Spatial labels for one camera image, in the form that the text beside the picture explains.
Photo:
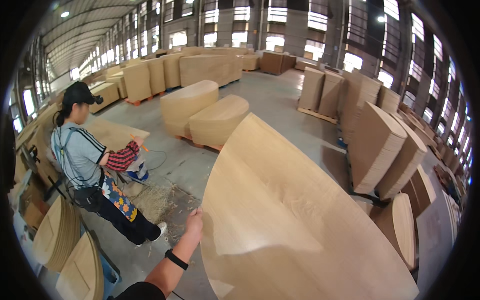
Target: person's arm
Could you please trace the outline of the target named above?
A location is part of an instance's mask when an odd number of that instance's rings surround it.
[[[203,210],[199,207],[194,209],[187,217],[185,233],[180,238],[178,244],[173,247],[173,254],[188,263],[195,248],[202,239],[202,215]],[[158,287],[165,298],[167,298],[173,289],[177,286],[183,274],[183,269],[168,258],[164,258],[148,274],[145,282]]]

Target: black strap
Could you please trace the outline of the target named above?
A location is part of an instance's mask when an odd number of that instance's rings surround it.
[[[188,264],[178,258],[175,254],[173,254],[172,249],[168,249],[167,252],[165,252],[165,257],[170,259],[174,264],[176,264],[183,270],[187,270]]]

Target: wooden pallet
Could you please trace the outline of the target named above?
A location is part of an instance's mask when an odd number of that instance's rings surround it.
[[[187,139],[187,140],[192,141],[192,143],[193,143],[193,139],[192,139],[191,136],[175,135],[175,138],[176,138],[176,139],[179,139],[179,140],[181,140],[182,138],[185,138],[185,139]],[[210,148],[212,148],[212,149],[217,150],[218,152],[222,151],[222,149],[223,149],[223,145],[220,145],[220,146],[212,146],[212,145],[201,145],[201,144],[193,143],[193,146],[195,146],[195,147],[197,147],[197,148],[210,147]]]
[[[327,117],[327,116],[321,115],[321,114],[316,113],[316,112],[314,112],[314,111],[312,111],[312,110],[309,110],[309,109],[297,108],[297,110],[298,110],[299,112],[303,112],[303,113],[305,113],[305,114],[307,114],[307,115],[311,115],[311,116],[314,116],[314,117],[316,117],[316,118],[319,118],[319,119],[328,121],[328,122],[330,122],[330,123],[332,123],[332,124],[335,124],[335,125],[336,125],[337,122],[338,122],[337,119],[334,119],[334,118],[331,118],[331,117]]]

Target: woman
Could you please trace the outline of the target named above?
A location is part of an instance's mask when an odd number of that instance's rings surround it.
[[[167,230],[162,222],[155,226],[117,187],[102,166],[124,172],[135,160],[143,139],[136,136],[124,149],[109,151],[81,127],[89,115],[89,105],[101,103],[83,82],[72,84],[63,96],[62,109],[56,119],[57,128],[51,137],[52,152],[68,180],[67,189],[74,187],[77,203],[108,220],[129,241],[140,247],[147,239],[156,241]]]

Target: wooden stack on cart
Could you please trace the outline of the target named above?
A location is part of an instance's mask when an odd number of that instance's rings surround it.
[[[60,272],[80,239],[80,218],[71,203],[59,196],[45,215],[33,241],[36,260]]]

